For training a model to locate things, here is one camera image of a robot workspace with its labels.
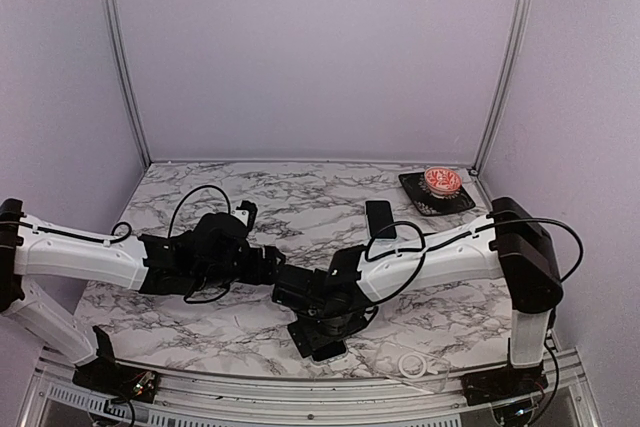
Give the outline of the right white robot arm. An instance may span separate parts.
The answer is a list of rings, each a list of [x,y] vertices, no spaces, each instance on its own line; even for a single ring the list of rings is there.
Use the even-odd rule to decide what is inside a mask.
[[[336,251],[325,270],[284,265],[271,299],[296,316],[288,331],[302,357],[326,357],[366,329],[377,309],[401,294],[469,280],[505,280],[511,299],[509,362],[495,385],[515,395],[534,378],[552,311],[564,296],[545,220],[501,197],[469,223],[400,243],[376,232]]]

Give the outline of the clear magsafe phone case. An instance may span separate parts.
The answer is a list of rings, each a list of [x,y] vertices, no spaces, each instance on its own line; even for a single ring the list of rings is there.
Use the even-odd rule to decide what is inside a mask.
[[[380,377],[428,394],[444,389],[451,369],[442,357],[390,341],[378,346],[369,366]]]

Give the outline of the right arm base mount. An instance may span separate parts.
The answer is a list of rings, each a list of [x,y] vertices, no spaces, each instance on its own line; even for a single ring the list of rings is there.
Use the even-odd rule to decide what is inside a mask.
[[[507,364],[499,368],[464,374],[461,377],[463,396],[468,406],[542,392],[548,385],[541,364],[524,369]]]

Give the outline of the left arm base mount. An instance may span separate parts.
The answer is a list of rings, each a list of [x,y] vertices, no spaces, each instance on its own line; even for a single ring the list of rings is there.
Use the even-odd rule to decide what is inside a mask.
[[[124,400],[151,404],[156,396],[159,374],[117,362],[108,334],[97,326],[93,327],[93,333],[97,340],[97,357],[76,366],[72,382],[93,391],[118,395]]]

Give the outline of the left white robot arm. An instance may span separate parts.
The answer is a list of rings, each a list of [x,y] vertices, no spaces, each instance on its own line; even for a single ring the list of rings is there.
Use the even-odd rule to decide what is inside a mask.
[[[40,287],[50,275],[111,284],[144,295],[185,299],[207,287],[270,285],[285,256],[252,247],[256,207],[245,201],[230,213],[208,213],[177,236],[106,237],[65,230],[24,213],[17,199],[1,205],[1,313],[57,349],[106,392],[125,385],[109,337],[77,320]]]

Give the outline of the pink smartphone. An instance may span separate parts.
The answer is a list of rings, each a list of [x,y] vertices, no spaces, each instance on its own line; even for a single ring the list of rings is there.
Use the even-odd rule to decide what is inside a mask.
[[[394,241],[397,231],[391,203],[388,200],[367,200],[365,202],[365,219],[370,239]]]

